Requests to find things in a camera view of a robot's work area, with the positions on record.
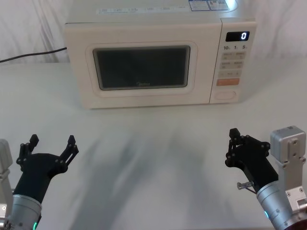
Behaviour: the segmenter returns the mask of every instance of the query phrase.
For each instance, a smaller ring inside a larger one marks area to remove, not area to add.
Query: power cord
[[[18,58],[28,57],[28,56],[36,56],[36,55],[44,55],[44,54],[53,54],[53,53],[56,53],[56,52],[63,51],[63,50],[65,50],[65,49],[67,49],[67,47],[64,47],[64,48],[62,48],[62,49],[56,49],[56,50],[52,50],[52,51],[47,51],[47,52],[41,52],[41,53],[23,54],[23,55],[19,55],[19,56],[16,56],[16,57],[11,57],[11,58],[8,58],[8,59],[0,60],[0,63],[6,62],[6,61],[15,60],[15,59],[18,59]]]

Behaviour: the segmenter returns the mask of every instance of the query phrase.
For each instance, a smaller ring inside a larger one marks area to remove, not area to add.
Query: microwave
[[[85,108],[237,102],[256,22],[242,0],[75,0],[65,24]]]

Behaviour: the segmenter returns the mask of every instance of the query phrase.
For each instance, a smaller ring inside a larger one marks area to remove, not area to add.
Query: control button
[[[217,92],[214,96],[216,100],[231,100],[236,96],[235,91]]]
[[[224,70],[220,71],[218,78],[239,78],[241,77],[242,70]]]
[[[218,79],[216,86],[238,85],[240,78]]]
[[[235,54],[234,54],[234,59],[244,59],[245,58],[245,56],[246,56],[246,52],[236,52]]]
[[[222,60],[243,60],[246,52],[228,52],[222,54]]]
[[[236,53],[231,52],[231,53],[223,53],[222,54],[222,60],[234,60],[236,59]]]
[[[244,61],[223,61],[220,65],[220,69],[241,69]]]

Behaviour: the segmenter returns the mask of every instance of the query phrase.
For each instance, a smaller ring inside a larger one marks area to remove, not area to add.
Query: sticker
[[[210,10],[212,11],[227,11],[229,10],[227,3],[225,0],[209,0],[208,4],[210,6]]]
[[[192,11],[210,11],[207,0],[189,0]]]
[[[175,7],[141,7],[141,8],[102,8],[97,9],[96,14],[117,14],[117,13],[177,13],[190,12],[188,6]]]

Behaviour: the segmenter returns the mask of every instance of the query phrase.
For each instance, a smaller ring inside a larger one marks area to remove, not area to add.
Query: white table
[[[33,133],[34,153],[61,154],[76,138],[80,153],[51,181],[38,230],[271,227],[237,190],[243,172],[224,165],[228,132],[269,141],[289,125],[307,131],[306,72],[307,59],[253,61],[237,104],[85,110],[69,64],[1,66],[0,137],[14,161]],[[21,171],[10,169],[15,187]]]

